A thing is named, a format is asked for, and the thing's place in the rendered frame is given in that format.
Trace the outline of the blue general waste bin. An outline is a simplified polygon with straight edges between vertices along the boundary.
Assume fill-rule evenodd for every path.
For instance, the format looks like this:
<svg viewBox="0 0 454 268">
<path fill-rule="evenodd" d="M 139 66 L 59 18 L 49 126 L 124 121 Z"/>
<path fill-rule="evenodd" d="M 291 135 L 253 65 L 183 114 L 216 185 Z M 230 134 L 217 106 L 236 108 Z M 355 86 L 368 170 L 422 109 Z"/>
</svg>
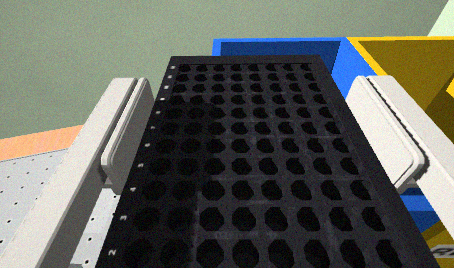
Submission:
<svg viewBox="0 0 454 268">
<path fill-rule="evenodd" d="M 320 55 L 344 99 L 357 76 L 377 75 L 346 37 L 213 39 L 212 56 L 231 55 Z M 440 221 L 420 188 L 400 197 L 421 233 Z"/>
</svg>

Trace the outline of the yellow open bin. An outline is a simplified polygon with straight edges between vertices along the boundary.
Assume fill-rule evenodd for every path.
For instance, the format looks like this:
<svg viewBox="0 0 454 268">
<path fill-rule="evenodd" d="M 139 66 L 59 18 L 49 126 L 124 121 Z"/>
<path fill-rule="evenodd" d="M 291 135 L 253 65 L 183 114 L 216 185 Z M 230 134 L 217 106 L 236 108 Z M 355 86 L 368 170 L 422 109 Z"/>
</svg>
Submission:
<svg viewBox="0 0 454 268">
<path fill-rule="evenodd" d="M 346 38 L 377 75 L 392 76 L 454 144 L 454 36 Z M 421 234 L 440 268 L 454 268 L 454 239 L 442 221 Z"/>
</svg>

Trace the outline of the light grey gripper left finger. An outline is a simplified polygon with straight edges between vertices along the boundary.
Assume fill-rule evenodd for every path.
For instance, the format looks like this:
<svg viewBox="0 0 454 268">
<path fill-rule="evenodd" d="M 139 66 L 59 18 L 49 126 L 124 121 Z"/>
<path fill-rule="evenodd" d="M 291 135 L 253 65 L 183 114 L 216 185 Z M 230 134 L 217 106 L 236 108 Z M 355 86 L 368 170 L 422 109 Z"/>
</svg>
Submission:
<svg viewBox="0 0 454 268">
<path fill-rule="evenodd" d="M 121 195 L 155 100 L 114 78 L 0 256 L 0 268 L 68 268 L 102 189 Z"/>
</svg>

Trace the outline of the grey flat base plate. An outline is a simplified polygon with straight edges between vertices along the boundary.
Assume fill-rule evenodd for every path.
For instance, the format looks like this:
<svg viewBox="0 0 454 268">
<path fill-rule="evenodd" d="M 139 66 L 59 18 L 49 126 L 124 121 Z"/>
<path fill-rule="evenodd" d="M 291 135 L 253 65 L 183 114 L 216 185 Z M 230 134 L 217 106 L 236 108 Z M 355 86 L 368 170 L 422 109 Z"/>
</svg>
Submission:
<svg viewBox="0 0 454 268">
<path fill-rule="evenodd" d="M 69 148 L 0 160 L 0 256 Z M 68 268 L 95 268 L 120 196 L 102 189 Z"/>
</svg>

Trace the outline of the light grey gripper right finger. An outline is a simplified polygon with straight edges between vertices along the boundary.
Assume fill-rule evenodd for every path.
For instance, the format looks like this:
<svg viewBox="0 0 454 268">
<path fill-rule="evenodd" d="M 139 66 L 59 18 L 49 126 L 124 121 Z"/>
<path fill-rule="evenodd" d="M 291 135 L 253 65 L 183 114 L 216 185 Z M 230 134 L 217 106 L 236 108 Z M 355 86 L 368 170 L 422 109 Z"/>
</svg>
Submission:
<svg viewBox="0 0 454 268">
<path fill-rule="evenodd" d="M 357 76 L 345 101 L 398 194 L 420 188 L 454 239 L 454 144 L 390 75 Z"/>
</svg>

